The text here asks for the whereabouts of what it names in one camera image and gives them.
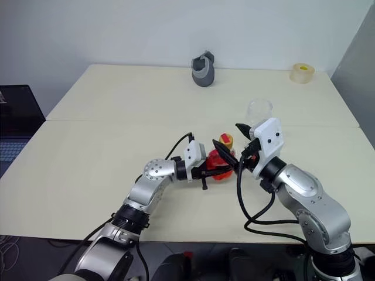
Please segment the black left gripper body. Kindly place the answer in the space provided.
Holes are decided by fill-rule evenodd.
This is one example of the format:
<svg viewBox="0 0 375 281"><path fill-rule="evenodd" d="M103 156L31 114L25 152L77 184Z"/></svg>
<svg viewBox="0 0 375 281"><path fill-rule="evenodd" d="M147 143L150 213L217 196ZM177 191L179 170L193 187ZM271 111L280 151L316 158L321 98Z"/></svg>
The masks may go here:
<svg viewBox="0 0 375 281"><path fill-rule="evenodd" d="M199 167L193 168L193 178L195 180L211 176L210 170L206 164L201 164Z"/></svg>

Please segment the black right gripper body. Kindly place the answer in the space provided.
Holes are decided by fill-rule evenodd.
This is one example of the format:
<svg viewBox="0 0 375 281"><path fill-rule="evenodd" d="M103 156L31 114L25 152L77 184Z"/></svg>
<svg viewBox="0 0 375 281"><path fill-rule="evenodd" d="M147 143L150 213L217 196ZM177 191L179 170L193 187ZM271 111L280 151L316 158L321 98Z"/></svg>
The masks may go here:
<svg viewBox="0 0 375 281"><path fill-rule="evenodd" d="M241 157L243 158L243 167L250 172L253 172L256 165L260 160L259 152L262 151L260 140L255 138L252 140L242 151Z"/></svg>

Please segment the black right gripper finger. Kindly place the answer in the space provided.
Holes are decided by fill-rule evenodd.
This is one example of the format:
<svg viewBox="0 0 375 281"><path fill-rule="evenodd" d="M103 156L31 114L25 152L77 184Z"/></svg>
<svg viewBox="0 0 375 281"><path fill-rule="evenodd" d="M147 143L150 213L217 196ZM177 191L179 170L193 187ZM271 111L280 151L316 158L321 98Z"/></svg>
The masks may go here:
<svg viewBox="0 0 375 281"><path fill-rule="evenodd" d="M239 161L231 154L231 150L215 139L213 139L212 142L219 156L236 172L238 170Z"/></svg>
<svg viewBox="0 0 375 281"><path fill-rule="evenodd" d="M251 126L247 125L247 124L241 124L241 123L236 123L236 127L238 128L238 130L248 139L248 140L251 140L251 136L250 136L250 130L251 130Z"/></svg>

